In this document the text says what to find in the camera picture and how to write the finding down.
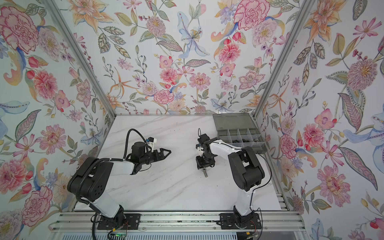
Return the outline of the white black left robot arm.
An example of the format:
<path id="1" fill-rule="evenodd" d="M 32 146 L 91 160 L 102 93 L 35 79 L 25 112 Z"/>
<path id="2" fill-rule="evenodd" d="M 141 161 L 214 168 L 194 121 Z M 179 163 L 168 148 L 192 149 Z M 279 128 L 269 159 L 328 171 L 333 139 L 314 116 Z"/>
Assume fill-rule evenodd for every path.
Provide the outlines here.
<path id="1" fill-rule="evenodd" d="M 69 180 L 67 190 L 77 201 L 89 206 L 97 214 L 113 219 L 124 211 L 106 192 L 110 177 L 135 175 L 142 165 L 165 160 L 172 151 L 160 148 L 152 150 L 147 142 L 137 142 L 131 153 L 122 159 L 89 157 Z"/>

